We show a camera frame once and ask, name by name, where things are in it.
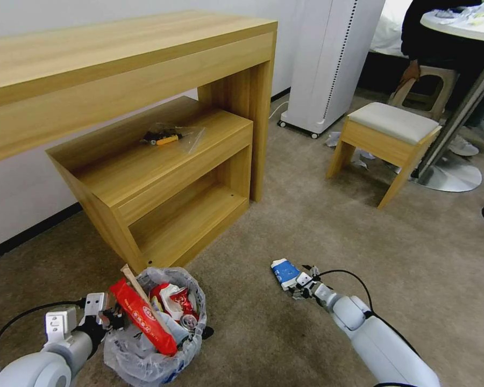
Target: bed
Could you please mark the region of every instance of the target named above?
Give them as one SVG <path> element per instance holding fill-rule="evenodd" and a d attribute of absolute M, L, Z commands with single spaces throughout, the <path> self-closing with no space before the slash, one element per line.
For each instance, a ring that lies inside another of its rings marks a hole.
<path fill-rule="evenodd" d="M 403 57 L 402 24 L 412 0 L 386 0 L 371 42 L 371 51 Z"/>
<path fill-rule="evenodd" d="M 401 52 L 402 24 L 412 0 L 386 0 L 371 48 L 362 70 L 359 87 L 391 93 L 408 65 Z"/>

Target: white bedsheet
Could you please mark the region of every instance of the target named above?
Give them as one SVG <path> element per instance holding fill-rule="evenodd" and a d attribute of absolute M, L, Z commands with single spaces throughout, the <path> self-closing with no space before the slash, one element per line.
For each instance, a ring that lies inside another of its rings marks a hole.
<path fill-rule="evenodd" d="M 402 54 L 403 18 L 412 0 L 386 0 L 371 42 L 371 51 L 386 55 Z"/>

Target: desk leg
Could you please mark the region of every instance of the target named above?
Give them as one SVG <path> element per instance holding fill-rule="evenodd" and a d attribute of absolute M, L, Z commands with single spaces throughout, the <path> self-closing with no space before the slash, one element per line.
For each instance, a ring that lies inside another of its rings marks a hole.
<path fill-rule="evenodd" d="M 262 198 L 274 46 L 270 61 L 197 88 L 199 101 L 253 121 L 250 199 L 255 202 L 259 202 Z"/>
<path fill-rule="evenodd" d="M 423 157 L 418 167 L 417 184 L 447 192 L 470 191 L 480 185 L 480 170 L 461 157 L 451 154 L 447 148 L 483 96 L 484 70 Z"/>

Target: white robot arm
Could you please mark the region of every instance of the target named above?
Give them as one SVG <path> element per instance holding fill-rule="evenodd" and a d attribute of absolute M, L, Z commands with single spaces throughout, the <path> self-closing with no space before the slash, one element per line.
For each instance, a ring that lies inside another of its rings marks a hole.
<path fill-rule="evenodd" d="M 96 351 L 106 330 L 99 313 L 105 293 L 86 297 L 84 317 L 77 325 L 74 306 L 45 315 L 47 342 L 40 352 L 20 357 L 0 372 L 0 387 L 71 387 L 77 374 Z"/>
<path fill-rule="evenodd" d="M 295 298 L 313 297 L 348 336 L 379 386 L 440 387 L 436 373 L 389 324 L 356 296 L 337 294 L 311 275 L 289 282 Z"/>

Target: red package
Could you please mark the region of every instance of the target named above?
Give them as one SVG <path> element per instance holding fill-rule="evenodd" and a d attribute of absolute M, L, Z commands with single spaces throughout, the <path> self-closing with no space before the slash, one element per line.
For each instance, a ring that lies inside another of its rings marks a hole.
<path fill-rule="evenodd" d="M 158 299 L 158 302 L 163 306 L 161 296 L 160 296 L 160 290 L 166 288 L 170 284 L 168 282 L 163 282 L 162 284 L 159 284 L 151 289 L 149 292 L 149 299 L 152 299 L 153 297 L 156 297 Z"/>
<path fill-rule="evenodd" d="M 165 332 L 147 303 L 127 284 L 125 278 L 112 285 L 109 291 L 115 295 L 120 306 L 159 353 L 173 356 L 177 352 L 176 341 L 172 335 Z"/>
<path fill-rule="evenodd" d="M 196 319 L 199 320 L 199 316 L 194 311 L 192 304 L 188 300 L 188 288 L 183 288 L 179 292 L 171 295 L 170 299 L 181 306 L 181 309 L 183 309 L 183 314 L 192 314 Z"/>

